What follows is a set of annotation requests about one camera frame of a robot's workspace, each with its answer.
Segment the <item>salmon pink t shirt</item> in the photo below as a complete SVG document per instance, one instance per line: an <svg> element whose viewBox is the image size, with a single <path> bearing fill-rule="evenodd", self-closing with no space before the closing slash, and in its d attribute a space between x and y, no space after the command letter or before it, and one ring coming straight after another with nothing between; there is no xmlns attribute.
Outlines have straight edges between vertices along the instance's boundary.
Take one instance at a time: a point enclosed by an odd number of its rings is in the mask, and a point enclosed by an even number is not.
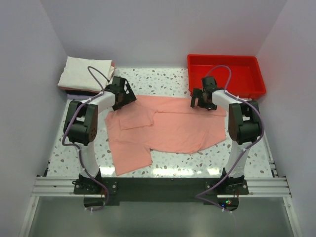
<svg viewBox="0 0 316 237"><path fill-rule="evenodd" d="M189 98L138 95L105 118L116 175L151 165L151 150L193 154L226 140L226 111Z"/></svg>

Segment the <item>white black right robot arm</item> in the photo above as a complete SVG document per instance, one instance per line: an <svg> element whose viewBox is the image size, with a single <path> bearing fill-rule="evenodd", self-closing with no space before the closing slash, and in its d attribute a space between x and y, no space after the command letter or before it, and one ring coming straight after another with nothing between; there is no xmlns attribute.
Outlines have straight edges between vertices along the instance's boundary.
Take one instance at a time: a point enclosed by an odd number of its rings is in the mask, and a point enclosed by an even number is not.
<svg viewBox="0 0 316 237"><path fill-rule="evenodd" d="M226 194L231 194L237 189L237 181L234 178L244 176L250 148L264 135L264 125L255 100L247 101L219 88L214 77L202 78L201 84L201 89L193 89L191 107L198 106L207 110L221 107L228 112L228 133L232 140L232 148L223 169L225 179L220 181L220 189Z"/></svg>

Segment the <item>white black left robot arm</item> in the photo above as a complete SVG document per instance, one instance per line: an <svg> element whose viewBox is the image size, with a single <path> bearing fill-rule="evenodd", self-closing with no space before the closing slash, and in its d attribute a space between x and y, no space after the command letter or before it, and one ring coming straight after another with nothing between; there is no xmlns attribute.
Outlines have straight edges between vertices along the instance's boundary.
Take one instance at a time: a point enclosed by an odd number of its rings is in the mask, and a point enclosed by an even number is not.
<svg viewBox="0 0 316 237"><path fill-rule="evenodd" d="M73 100L69 103L62 145L77 148L81 167L79 175L88 178L85 188L92 194L102 189L102 181L97 178L100 168L94 153L98 115L108 108L116 111L134 101L136 96L127 79L115 76L98 94L83 101Z"/></svg>

